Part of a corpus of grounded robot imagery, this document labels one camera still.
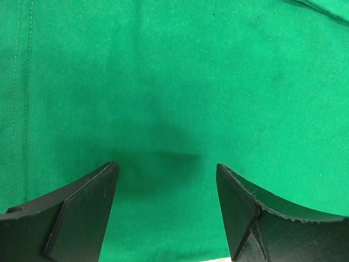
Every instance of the black plastic piece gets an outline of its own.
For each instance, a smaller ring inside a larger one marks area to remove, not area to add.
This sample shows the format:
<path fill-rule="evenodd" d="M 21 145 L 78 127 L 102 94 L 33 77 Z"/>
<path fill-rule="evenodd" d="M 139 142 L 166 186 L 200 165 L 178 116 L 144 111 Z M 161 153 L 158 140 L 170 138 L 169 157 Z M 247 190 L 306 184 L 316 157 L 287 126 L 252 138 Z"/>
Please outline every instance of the black plastic piece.
<path fill-rule="evenodd" d="M 348 217 L 287 201 L 223 164 L 216 182 L 232 261 L 349 261 Z"/>
<path fill-rule="evenodd" d="M 0 215 L 0 261 L 97 262 L 118 180 L 107 163 Z"/>

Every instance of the green cloth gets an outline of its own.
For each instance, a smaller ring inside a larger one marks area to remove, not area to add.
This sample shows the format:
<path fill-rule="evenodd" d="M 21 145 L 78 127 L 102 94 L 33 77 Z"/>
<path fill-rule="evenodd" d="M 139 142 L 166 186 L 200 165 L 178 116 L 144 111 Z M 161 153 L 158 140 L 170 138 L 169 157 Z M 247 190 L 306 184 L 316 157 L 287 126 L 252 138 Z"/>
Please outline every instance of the green cloth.
<path fill-rule="evenodd" d="M 349 216 L 349 4 L 0 1 L 0 208 L 114 160 L 109 261 L 227 257 L 225 163 Z"/>

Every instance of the stitching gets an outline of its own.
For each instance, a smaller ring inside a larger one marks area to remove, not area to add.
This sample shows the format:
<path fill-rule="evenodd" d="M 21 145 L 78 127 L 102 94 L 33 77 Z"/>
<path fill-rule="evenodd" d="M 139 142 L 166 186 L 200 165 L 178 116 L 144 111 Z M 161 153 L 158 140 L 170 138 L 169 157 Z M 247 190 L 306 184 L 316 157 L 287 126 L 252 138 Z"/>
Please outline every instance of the stitching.
<path fill-rule="evenodd" d="M 13 72 L 13 87 L 12 87 L 12 160 L 13 160 L 13 180 L 15 183 L 15 205 L 17 205 L 17 177 L 16 177 L 16 160 L 15 160 L 15 112 L 16 112 L 16 72 L 17 72 L 17 57 L 18 57 L 18 42 L 20 38 L 20 18 L 21 18 L 21 0 L 18 0 L 18 23 L 17 23 L 17 40 L 15 51 L 15 68 Z"/>
<path fill-rule="evenodd" d="M 24 123 L 24 169 L 25 169 L 25 201 L 28 201 L 28 164 L 27 164 L 27 123 L 28 123 L 28 89 L 29 89 L 29 63 L 31 58 L 32 48 L 32 32 L 33 32 L 33 0 L 31 3 L 31 18 L 29 28 L 29 44 L 27 57 L 27 84 L 26 84 L 26 106 L 25 106 L 25 123 Z"/>

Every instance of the black object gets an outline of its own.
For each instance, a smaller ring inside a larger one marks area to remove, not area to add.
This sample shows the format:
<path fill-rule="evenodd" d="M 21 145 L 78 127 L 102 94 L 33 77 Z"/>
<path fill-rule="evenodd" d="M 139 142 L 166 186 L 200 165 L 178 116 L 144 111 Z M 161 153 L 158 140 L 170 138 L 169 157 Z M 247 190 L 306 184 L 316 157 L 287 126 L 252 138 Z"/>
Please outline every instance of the black object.
<path fill-rule="evenodd" d="M 0 261 L 97 262 L 118 179 L 107 163 L 0 215 Z"/>
<path fill-rule="evenodd" d="M 349 261 L 348 217 L 287 201 L 223 164 L 216 182 L 232 261 Z"/>

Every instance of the green fabric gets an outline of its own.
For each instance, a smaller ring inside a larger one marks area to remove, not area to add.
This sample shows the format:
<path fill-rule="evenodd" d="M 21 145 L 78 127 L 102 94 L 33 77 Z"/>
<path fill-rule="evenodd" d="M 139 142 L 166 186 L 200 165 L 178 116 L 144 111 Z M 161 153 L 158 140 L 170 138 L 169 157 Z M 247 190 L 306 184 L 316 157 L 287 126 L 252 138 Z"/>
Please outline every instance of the green fabric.
<path fill-rule="evenodd" d="M 303 2 L 0 1 L 1 210 L 114 160 L 102 262 L 227 257 L 216 163 L 348 216 L 348 6 Z"/>

